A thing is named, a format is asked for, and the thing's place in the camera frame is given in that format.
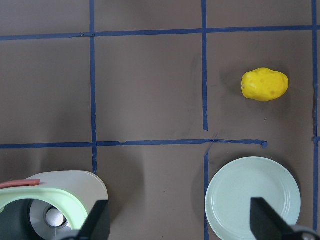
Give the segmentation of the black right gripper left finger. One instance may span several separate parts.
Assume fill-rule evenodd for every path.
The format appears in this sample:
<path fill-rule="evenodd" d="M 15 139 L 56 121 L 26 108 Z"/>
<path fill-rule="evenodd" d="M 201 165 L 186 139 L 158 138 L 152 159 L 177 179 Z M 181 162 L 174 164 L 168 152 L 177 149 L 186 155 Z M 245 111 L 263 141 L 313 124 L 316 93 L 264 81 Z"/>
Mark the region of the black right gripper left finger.
<path fill-rule="evenodd" d="M 81 230 L 79 240 L 108 240 L 111 232 L 110 209 L 108 200 L 98 200 Z"/>

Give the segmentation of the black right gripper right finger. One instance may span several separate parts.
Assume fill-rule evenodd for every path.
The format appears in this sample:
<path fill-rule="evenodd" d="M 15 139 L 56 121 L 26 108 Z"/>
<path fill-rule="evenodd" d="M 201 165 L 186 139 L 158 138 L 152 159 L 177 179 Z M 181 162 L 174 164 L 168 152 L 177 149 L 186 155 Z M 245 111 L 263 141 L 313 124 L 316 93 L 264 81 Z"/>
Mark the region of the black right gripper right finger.
<path fill-rule="evenodd" d="M 262 197 L 250 200 L 250 230 L 256 240 L 288 240 L 292 228 Z"/>

